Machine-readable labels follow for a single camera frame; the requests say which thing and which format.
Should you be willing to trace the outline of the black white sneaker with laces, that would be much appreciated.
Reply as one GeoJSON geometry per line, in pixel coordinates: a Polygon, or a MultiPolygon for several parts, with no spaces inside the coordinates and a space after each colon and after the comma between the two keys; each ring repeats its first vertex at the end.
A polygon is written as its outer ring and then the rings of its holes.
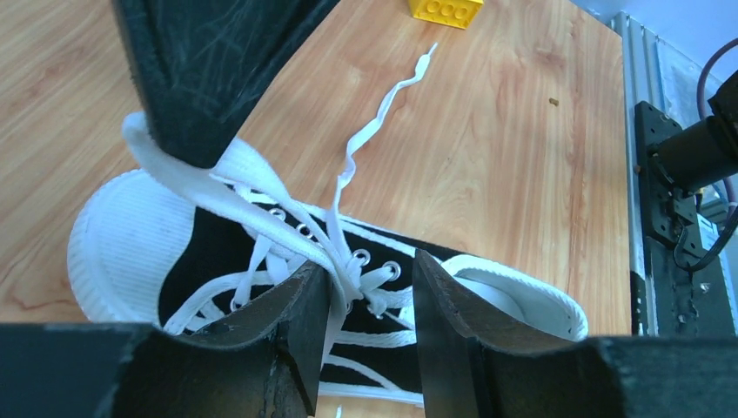
{"type": "Polygon", "coordinates": [[[164,153],[142,112],[122,124],[140,166],[103,185],[84,205],[67,249],[70,287],[94,322],[147,322],[191,334],[272,290],[308,261],[325,262],[344,297],[328,325],[319,391],[421,405],[412,266],[429,252],[461,285],[516,320],[564,340],[583,340],[587,316],[569,295],[509,266],[410,239],[339,212],[356,172],[354,153],[383,125],[402,89],[346,144],[332,203],[294,199],[254,148],[235,138],[211,169],[164,153]]]}

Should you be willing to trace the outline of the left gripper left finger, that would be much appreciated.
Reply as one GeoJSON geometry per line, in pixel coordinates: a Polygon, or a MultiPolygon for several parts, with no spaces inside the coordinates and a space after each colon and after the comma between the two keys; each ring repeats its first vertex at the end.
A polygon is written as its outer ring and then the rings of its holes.
{"type": "Polygon", "coordinates": [[[307,262],[194,334],[150,332],[120,380],[115,415],[313,415],[330,296],[327,272],[307,262]]]}

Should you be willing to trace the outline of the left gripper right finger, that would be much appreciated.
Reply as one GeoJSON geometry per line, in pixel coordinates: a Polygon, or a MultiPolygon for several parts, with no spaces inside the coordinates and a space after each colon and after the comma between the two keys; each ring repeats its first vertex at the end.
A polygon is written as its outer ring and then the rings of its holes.
{"type": "Polygon", "coordinates": [[[426,416],[625,416],[598,340],[573,342],[515,319],[424,250],[412,273],[426,416]]]}

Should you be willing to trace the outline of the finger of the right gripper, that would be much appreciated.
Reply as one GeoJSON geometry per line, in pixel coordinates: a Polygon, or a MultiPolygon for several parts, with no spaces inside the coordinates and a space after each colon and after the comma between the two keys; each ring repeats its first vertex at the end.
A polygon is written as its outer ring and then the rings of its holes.
{"type": "Polygon", "coordinates": [[[212,168],[333,0],[113,2],[151,135],[212,168]]]}

